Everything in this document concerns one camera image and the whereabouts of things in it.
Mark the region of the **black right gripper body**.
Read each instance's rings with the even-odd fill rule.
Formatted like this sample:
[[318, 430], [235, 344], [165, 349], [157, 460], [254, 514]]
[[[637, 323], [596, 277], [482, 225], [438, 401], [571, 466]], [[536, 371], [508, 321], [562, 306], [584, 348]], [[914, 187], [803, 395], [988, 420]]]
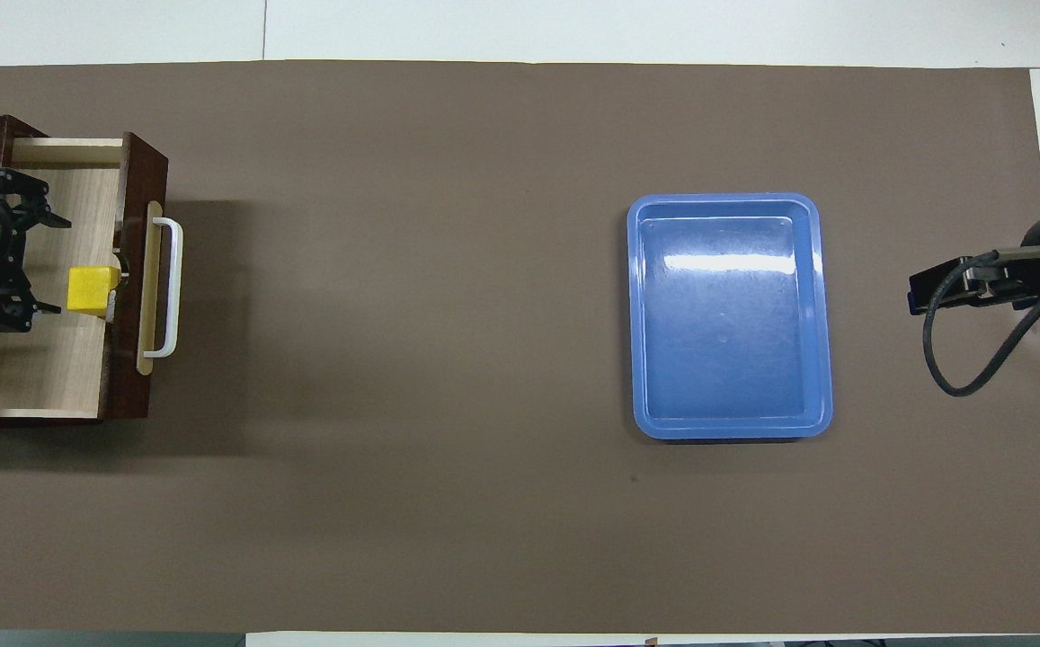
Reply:
[[964, 305], [970, 307], [1002, 306], [1028, 299], [1028, 261], [1006, 255], [972, 255], [964, 258], [969, 269], [964, 271], [967, 296]]

